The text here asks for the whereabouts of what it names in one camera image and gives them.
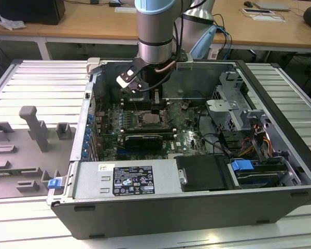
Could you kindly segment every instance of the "wooden desk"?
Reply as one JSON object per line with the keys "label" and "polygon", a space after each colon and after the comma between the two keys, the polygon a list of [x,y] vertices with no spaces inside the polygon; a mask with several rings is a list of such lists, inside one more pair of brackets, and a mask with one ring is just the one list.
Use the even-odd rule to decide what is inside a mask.
{"label": "wooden desk", "polygon": [[[311,51],[311,27],[308,26],[303,17],[293,12],[280,11],[286,22],[256,21],[244,16],[240,9],[246,8],[244,1],[224,0],[216,1],[213,14],[222,14],[226,30],[233,37],[233,48],[257,49],[257,50],[281,50],[281,51]],[[295,0],[266,0],[266,2],[281,2],[289,8],[299,8],[305,11],[311,6],[311,2]],[[293,9],[298,15],[304,12]],[[219,25],[222,21],[215,16]],[[214,43],[221,43],[216,37]]]}
{"label": "wooden desk", "polygon": [[[292,12],[280,13],[286,22],[255,21],[245,17],[240,9],[243,0],[216,0],[213,14],[224,17],[225,28],[233,37],[234,49],[311,52],[311,27],[302,17]],[[281,0],[289,7],[305,10],[311,2]],[[51,58],[47,42],[137,44],[137,18],[135,13],[117,13],[108,6],[65,3],[65,17],[58,25],[27,23],[26,29],[9,31],[0,26],[0,40],[36,42],[44,60]],[[303,12],[293,9],[302,15]],[[222,21],[215,17],[219,25]],[[222,34],[216,34],[213,49],[224,43]]]}

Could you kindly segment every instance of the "metal slotted platform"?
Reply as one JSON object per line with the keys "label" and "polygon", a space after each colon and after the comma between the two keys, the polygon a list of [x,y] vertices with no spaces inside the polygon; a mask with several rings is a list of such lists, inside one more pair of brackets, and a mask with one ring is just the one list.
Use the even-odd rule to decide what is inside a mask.
{"label": "metal slotted platform", "polygon": [[87,82],[86,61],[23,61],[11,65],[0,82],[0,122],[27,128],[19,117],[23,105],[37,107],[48,128],[58,122],[76,127]]}
{"label": "metal slotted platform", "polygon": [[[247,65],[311,150],[311,99],[282,69],[270,64]],[[262,109],[253,93],[248,95]]]}
{"label": "metal slotted platform", "polygon": [[[39,120],[44,119],[46,115],[53,114],[60,120],[64,119],[63,121],[66,121],[69,116],[77,118],[78,114],[75,112],[79,113],[77,108],[80,108],[79,103],[82,101],[82,96],[73,98],[70,94],[80,92],[78,88],[75,88],[76,91],[72,90],[73,86],[85,87],[87,83],[87,80],[84,79],[85,65],[85,61],[24,61],[19,67],[11,66],[2,77],[0,92],[3,90],[10,94],[19,93],[19,88],[9,89],[8,87],[35,86],[37,84],[38,87],[32,87],[34,92],[40,94],[37,98],[32,95],[34,92],[30,91],[31,88],[27,92],[34,99],[33,103],[37,103],[36,106],[39,107]],[[248,66],[303,139],[311,139],[311,129],[309,129],[311,128],[311,101],[306,98],[305,94],[280,69],[274,69],[269,64],[248,64]],[[54,98],[55,94],[61,95],[59,98]],[[256,107],[260,108],[257,100],[253,96],[251,97]],[[8,116],[12,120],[21,122],[15,117],[18,112],[15,113],[14,107],[24,105],[27,100],[20,94],[15,94],[15,98],[5,99],[0,94],[0,108],[9,107],[5,113],[0,112],[2,114],[0,117]],[[62,114],[69,110],[70,115]],[[52,119],[48,121],[49,123],[56,122]],[[15,128],[24,127],[23,123],[18,122],[13,124]],[[45,199],[46,197],[28,198],[27,201],[21,201],[21,199],[0,200],[0,249],[51,247],[80,249],[311,248],[311,205],[296,209],[275,224],[80,241],[71,236],[68,229],[47,206]],[[146,226],[151,225],[147,223],[146,217],[140,222],[145,222]]]}

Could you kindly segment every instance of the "computer mouse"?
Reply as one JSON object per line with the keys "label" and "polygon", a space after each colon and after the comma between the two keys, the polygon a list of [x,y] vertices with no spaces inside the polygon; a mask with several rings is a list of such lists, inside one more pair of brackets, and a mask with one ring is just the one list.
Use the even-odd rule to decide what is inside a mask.
{"label": "computer mouse", "polygon": [[244,2],[244,5],[247,6],[247,7],[249,7],[249,8],[252,8],[252,7],[253,7],[252,2],[250,2],[250,1],[245,1],[245,2]]}

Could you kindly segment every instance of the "paper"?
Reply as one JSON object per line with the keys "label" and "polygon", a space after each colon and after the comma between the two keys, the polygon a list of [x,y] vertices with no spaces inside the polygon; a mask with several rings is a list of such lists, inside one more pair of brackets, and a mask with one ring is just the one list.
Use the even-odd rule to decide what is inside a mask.
{"label": "paper", "polygon": [[12,31],[13,29],[23,29],[26,27],[23,21],[11,21],[3,18],[2,16],[0,16],[0,19],[0,25],[10,31]]}
{"label": "paper", "polygon": [[277,17],[277,16],[259,15],[259,16],[251,16],[251,17],[256,21],[286,22],[282,17]]}
{"label": "paper", "polygon": [[130,8],[130,7],[116,7],[115,12],[123,12],[123,13],[136,13],[136,8]]}

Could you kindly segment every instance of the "circuit board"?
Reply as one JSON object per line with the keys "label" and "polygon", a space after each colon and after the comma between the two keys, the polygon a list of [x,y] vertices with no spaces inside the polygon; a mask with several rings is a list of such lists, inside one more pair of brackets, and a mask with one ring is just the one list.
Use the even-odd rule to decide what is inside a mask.
{"label": "circuit board", "polygon": [[[183,101],[173,101],[153,115],[145,110],[125,110],[124,106],[113,104],[99,112],[98,136],[101,141],[99,159],[147,160],[173,159],[178,155],[205,155],[205,142],[197,131],[198,107],[188,107]],[[162,136],[161,150],[131,152],[124,148],[123,138],[128,134]]]}

